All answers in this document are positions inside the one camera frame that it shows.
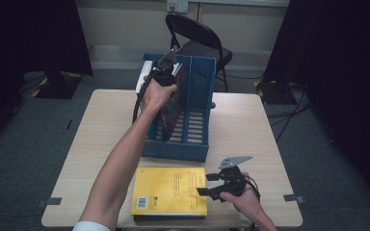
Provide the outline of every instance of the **wall socket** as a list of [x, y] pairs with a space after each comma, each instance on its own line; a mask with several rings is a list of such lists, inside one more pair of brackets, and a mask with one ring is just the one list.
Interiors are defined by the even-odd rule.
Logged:
[[167, 12], [187, 13], [188, 1], [167, 0]]

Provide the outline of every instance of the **table top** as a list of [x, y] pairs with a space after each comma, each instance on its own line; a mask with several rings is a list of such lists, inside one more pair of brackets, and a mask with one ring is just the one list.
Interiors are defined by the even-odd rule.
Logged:
[[[67, 154], [51, 197], [60, 205], [47, 205], [41, 222], [47, 227], [73, 226], [86, 205], [92, 184], [114, 145], [131, 125], [137, 95], [133, 90], [95, 90]], [[141, 167], [204, 167], [218, 173], [224, 157], [252, 155], [239, 165], [256, 181], [261, 203], [278, 227], [297, 227], [303, 223], [297, 201], [286, 202], [293, 194], [278, 152], [269, 121], [255, 94], [216, 93], [209, 120], [209, 150], [206, 163], [141, 158]], [[212, 188], [223, 182], [207, 182]], [[136, 223], [130, 215], [134, 178], [131, 181], [118, 227], [219, 228], [249, 227], [250, 222], [231, 203], [207, 198], [208, 216], [203, 220], [165, 220]]]

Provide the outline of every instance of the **hand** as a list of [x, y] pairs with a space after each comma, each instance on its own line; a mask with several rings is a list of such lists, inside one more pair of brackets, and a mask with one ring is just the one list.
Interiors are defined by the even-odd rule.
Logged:
[[[251, 180], [246, 172], [242, 172], [242, 174], [247, 176], [247, 180]], [[245, 190], [240, 196], [235, 196], [229, 192], [221, 192], [220, 197], [232, 203], [239, 213], [257, 224], [261, 231], [276, 230], [275, 225], [264, 212], [251, 185], [246, 184]]]
[[147, 107], [157, 110], [161, 109], [168, 103], [171, 94], [176, 91], [176, 89], [176, 85], [162, 87], [154, 79], [151, 79], [143, 97], [144, 109]]

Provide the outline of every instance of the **chair seat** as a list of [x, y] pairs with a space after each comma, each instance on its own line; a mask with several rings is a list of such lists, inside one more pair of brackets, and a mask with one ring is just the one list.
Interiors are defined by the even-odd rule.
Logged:
[[233, 57], [233, 53], [226, 48], [222, 48], [224, 55], [223, 64], [219, 62], [220, 55], [218, 50], [205, 46], [197, 41], [190, 40], [176, 50], [175, 54], [184, 56], [198, 56], [198, 57], [210, 57], [217, 60], [216, 71], [219, 72], [221, 69], [227, 65]]

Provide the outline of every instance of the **white sleeve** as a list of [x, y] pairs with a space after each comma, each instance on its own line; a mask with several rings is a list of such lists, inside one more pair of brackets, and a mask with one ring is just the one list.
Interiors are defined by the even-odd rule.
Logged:
[[93, 221], [79, 221], [74, 225], [73, 231], [111, 231], [106, 226]]

